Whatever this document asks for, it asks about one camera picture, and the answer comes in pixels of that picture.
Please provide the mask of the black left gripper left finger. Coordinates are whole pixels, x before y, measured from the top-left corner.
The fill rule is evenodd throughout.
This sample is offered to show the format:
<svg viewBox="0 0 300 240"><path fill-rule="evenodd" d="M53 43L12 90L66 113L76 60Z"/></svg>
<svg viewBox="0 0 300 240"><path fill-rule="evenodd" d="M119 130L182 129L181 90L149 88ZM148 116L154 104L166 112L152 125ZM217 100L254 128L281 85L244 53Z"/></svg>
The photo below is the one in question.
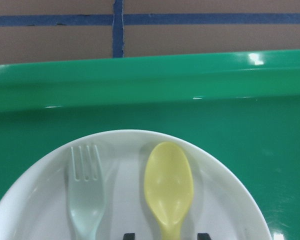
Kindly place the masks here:
<svg viewBox="0 0 300 240"><path fill-rule="evenodd" d="M132 232L132 233L125 233L124 235L123 235L123 238L122 238L123 240L135 240L136 239L136 235L135 235L135 233L134 232Z"/></svg>

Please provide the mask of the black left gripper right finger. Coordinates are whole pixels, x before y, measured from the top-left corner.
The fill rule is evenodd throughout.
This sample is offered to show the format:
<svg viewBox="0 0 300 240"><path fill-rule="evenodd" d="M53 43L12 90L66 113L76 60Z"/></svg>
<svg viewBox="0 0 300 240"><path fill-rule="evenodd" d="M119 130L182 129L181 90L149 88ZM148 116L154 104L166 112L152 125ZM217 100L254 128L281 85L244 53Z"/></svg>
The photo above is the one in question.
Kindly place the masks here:
<svg viewBox="0 0 300 240"><path fill-rule="evenodd" d="M211 237L208 233L198 233L197 234L197 240L211 240Z"/></svg>

